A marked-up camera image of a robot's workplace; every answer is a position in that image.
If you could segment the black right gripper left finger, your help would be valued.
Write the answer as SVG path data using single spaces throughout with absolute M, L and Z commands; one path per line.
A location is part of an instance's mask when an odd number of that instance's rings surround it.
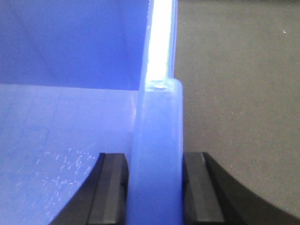
M 100 153 L 92 171 L 51 222 L 53 225 L 123 225 L 128 163 L 123 153 Z

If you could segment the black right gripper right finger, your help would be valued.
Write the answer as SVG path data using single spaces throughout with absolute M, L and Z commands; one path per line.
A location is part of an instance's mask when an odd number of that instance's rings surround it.
M 207 152 L 184 153 L 183 219 L 186 225 L 300 223 L 239 183 Z

